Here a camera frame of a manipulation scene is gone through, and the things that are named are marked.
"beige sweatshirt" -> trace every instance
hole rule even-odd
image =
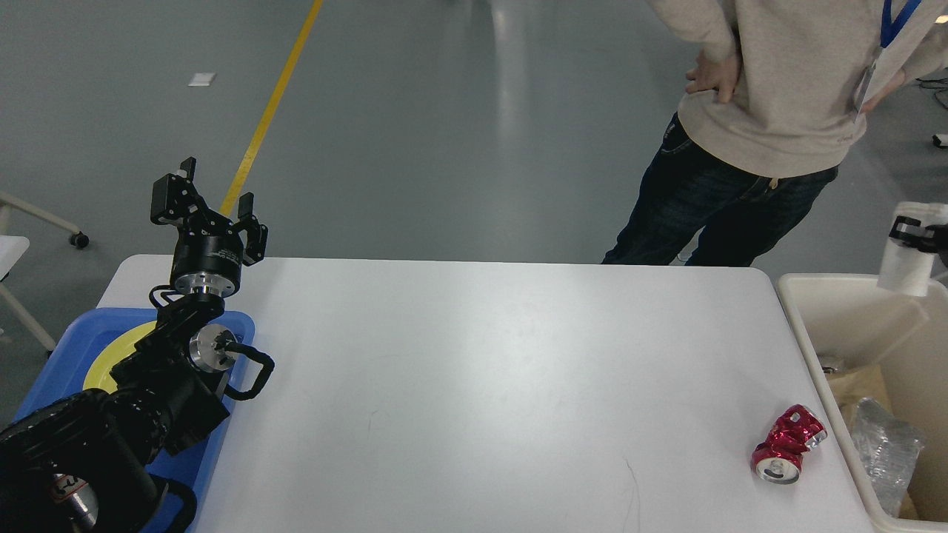
[[[704,91],[679,104],[685,131],[713,156],[756,175],[805,175],[839,164],[866,131],[853,95],[879,48],[884,0],[648,2],[712,61],[742,57],[731,103]],[[893,0],[893,18],[904,5]],[[948,24],[934,24],[946,6],[922,0],[880,58],[870,96],[900,67],[912,81],[948,65]]]

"jeans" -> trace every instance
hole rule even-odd
[[[803,220],[838,168],[778,182],[753,175],[705,152],[676,114],[603,264],[668,265],[704,228],[688,265],[747,267]]]

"id badge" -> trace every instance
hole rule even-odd
[[[872,76],[876,73],[876,64],[878,64],[883,50],[884,48],[876,50],[876,54],[872,58],[872,64],[866,69],[866,72],[863,73],[863,79],[859,82],[859,85],[856,87],[856,92],[853,94],[852,103],[856,106],[856,116],[853,118],[853,121],[859,118],[863,106],[866,105],[866,101],[869,100],[866,93],[869,90],[869,84],[872,83]]]

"blue lanyard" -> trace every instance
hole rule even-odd
[[[905,28],[905,23],[908,22],[908,18],[912,16],[912,13],[915,12],[919,4],[921,4],[921,0],[908,0],[905,2],[902,11],[899,12],[899,16],[893,21],[892,0],[885,0],[885,5],[883,6],[882,38],[880,39],[880,45],[882,45],[883,48],[888,47],[892,44],[892,41],[895,41],[896,36],[899,35],[902,28]]]

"blue tray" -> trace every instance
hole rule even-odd
[[[36,378],[36,382],[33,383],[15,419],[19,420],[61,397],[81,391],[85,374],[99,353],[119,335],[145,322],[155,320],[156,315],[157,312],[154,309],[104,307],[78,317],[66,328],[63,338],[49,357],[39,377]],[[232,331],[239,342],[250,344],[253,341],[253,320],[244,313],[227,311],[214,322],[221,323]],[[240,358],[230,370],[230,385],[235,389],[241,388],[245,367],[246,359]],[[233,412],[234,400],[225,396],[223,402],[228,411]],[[191,487],[194,495],[197,496],[198,512],[210,483],[210,475],[214,472],[217,455],[224,443],[228,421],[229,418],[204,442],[178,453],[175,457],[162,451],[147,467],[147,470],[154,475],[173,478]],[[177,498],[166,498],[155,517],[142,531],[145,533],[165,531],[180,508],[181,504]]]

